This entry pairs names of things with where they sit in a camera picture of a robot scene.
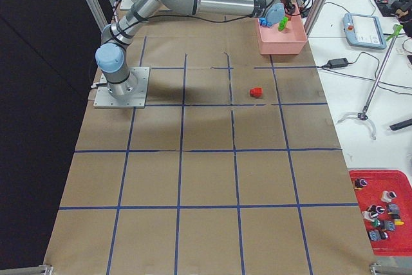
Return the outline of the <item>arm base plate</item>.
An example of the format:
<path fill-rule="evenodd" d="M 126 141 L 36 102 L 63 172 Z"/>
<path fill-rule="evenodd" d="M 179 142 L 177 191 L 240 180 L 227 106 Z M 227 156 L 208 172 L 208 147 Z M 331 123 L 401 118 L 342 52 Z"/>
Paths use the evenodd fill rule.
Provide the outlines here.
<path fill-rule="evenodd" d="M 128 80 L 111 84 L 101 74 L 93 106 L 95 108 L 145 108 L 150 67 L 129 67 Z"/>
<path fill-rule="evenodd" d="M 133 5 L 133 0 L 121 0 L 119 10 L 128 11 Z"/>

